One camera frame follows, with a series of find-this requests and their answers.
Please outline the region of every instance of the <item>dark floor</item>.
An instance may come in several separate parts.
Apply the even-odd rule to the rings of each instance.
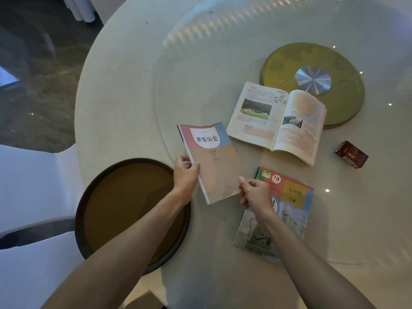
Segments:
[[[0,0],[0,144],[60,152],[75,143],[77,84],[102,26],[76,21],[63,0]]]

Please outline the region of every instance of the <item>round table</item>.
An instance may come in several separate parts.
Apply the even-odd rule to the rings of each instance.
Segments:
[[[308,245],[375,305],[409,306],[412,22],[402,13],[412,2],[385,2],[128,0],[98,35],[79,82],[75,133],[85,184],[132,157],[172,166],[185,153],[176,124],[227,126],[244,82],[259,82],[277,47],[333,47],[363,72],[366,99],[350,122],[324,130],[314,167],[232,142],[249,176],[263,165],[314,187]],[[369,155],[363,168],[333,153],[343,140]],[[207,206],[195,190],[184,243],[142,278],[169,308],[304,307],[282,266],[233,246],[238,201]]]

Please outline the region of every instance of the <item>person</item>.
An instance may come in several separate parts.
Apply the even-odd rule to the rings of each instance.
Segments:
[[[192,165],[188,156],[177,157],[172,191],[130,228],[80,264],[42,309],[119,308],[139,281],[177,214],[190,201],[198,172],[198,163]],[[269,232],[308,308],[375,308],[278,218],[267,183],[240,177],[239,189],[241,205],[250,207],[257,222]]]

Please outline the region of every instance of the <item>small box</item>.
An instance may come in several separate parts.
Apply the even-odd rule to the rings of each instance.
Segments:
[[[338,146],[335,153],[341,156],[355,169],[361,168],[369,157],[363,151],[361,151],[356,146],[351,144],[349,141],[343,141]]]

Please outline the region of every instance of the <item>silver metal disc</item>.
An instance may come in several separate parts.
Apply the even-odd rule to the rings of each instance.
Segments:
[[[331,79],[326,72],[309,66],[299,69],[295,75],[295,80],[301,90],[312,95],[328,92],[331,85]]]

